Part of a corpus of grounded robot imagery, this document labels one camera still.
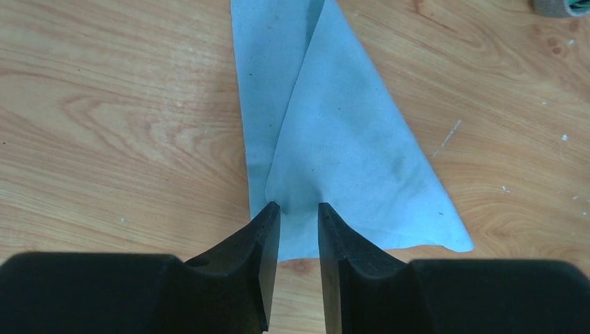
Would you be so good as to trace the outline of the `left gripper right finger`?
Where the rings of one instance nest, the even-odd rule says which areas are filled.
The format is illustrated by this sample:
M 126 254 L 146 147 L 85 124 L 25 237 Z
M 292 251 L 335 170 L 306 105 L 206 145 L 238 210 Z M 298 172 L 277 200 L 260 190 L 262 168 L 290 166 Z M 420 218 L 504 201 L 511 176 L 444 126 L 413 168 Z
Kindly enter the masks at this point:
M 588 333 L 589 279 L 556 260 L 402 262 L 318 208 L 327 333 Z

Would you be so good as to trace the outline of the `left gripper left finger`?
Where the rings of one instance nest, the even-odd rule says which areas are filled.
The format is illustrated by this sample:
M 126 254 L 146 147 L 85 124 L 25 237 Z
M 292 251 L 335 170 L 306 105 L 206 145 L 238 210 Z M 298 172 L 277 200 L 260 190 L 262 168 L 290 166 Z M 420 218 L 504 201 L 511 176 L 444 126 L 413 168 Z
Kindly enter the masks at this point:
M 2 333 L 263 333 L 280 208 L 190 260 L 168 254 L 27 252 L 1 265 Z

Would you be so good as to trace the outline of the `light blue lens cloth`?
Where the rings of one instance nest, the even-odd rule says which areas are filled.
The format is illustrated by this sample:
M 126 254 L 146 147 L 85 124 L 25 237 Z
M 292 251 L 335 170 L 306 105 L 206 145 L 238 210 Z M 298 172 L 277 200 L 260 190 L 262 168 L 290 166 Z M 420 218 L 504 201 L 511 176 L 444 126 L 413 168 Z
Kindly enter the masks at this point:
M 278 260 L 315 258 L 330 204 L 383 249 L 474 244 L 335 1 L 233 1 L 250 210 L 281 208 Z

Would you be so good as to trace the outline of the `grey glasses case green lining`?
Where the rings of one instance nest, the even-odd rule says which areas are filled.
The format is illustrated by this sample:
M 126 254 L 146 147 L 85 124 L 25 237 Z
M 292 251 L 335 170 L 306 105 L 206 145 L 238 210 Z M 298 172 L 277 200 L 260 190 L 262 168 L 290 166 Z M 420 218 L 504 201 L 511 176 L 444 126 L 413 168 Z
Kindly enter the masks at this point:
M 544 17 L 584 17 L 589 14 L 589 0 L 532 0 L 534 12 Z

